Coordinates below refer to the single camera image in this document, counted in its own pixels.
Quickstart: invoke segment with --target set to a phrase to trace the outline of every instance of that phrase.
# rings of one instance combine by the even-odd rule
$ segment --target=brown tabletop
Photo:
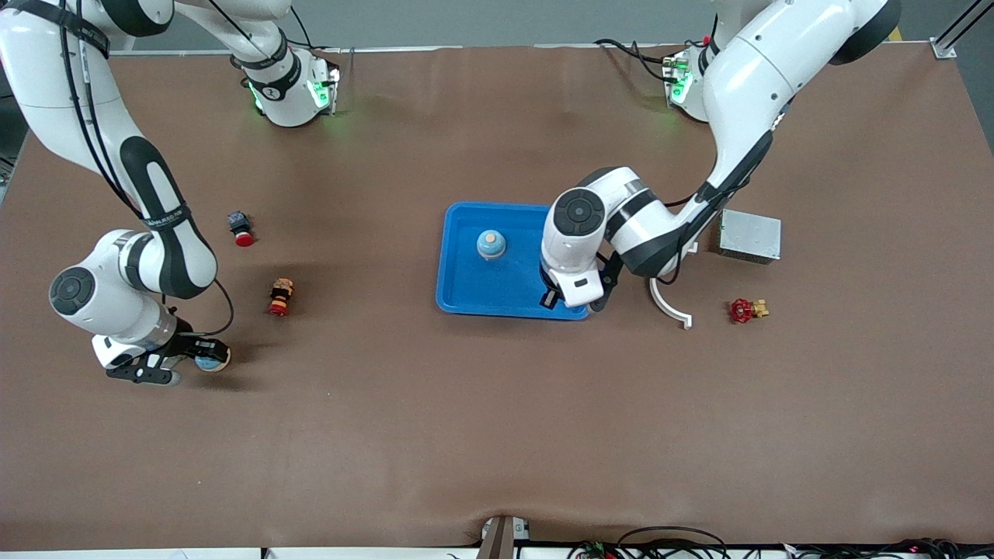
[[[690,257],[683,331],[631,275],[582,322],[434,302],[453,202],[548,204],[606,165],[697,188],[709,130],[637,61],[337,60],[341,112],[299,129],[224,57],[115,61],[238,308],[233,364],[177,388],[107,379],[49,308],[59,270],[138,224],[30,141],[0,215],[0,548],[452,545],[496,513],[536,538],[994,539],[994,159],[954,63],[887,45],[819,75],[731,204],[783,221],[783,259]],[[737,297],[771,316],[730,323]],[[174,304],[227,316],[215,290]]]

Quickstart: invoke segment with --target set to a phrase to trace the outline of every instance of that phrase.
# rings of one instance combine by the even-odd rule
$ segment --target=toy
[[[766,310],[766,299],[757,299],[753,302],[745,299],[736,299],[732,301],[731,315],[732,320],[739,324],[745,324],[753,318],[769,316],[769,311]]]
[[[251,234],[249,216],[243,212],[228,215],[228,228],[235,234],[235,244],[239,247],[251,247],[255,243],[255,237]]]
[[[272,291],[269,293],[269,298],[272,299],[272,302],[269,304],[269,314],[286,316],[286,304],[292,296],[293,281],[287,278],[277,279],[272,285]]]
[[[476,252],[486,260],[499,259],[507,248],[507,241],[498,231],[484,231],[476,239]]]

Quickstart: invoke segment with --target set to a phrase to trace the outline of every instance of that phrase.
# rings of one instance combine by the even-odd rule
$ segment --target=blue tray
[[[546,286],[539,276],[542,228],[549,206],[456,202],[445,212],[435,302],[446,312],[581,320],[586,305],[548,310],[539,304]],[[507,249],[492,261],[476,252],[480,233],[495,229]]]

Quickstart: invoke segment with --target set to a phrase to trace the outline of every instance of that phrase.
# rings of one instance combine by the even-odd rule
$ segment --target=red cap
[[[239,247],[251,247],[253,243],[255,243],[255,239],[248,231],[235,233],[235,244]]]

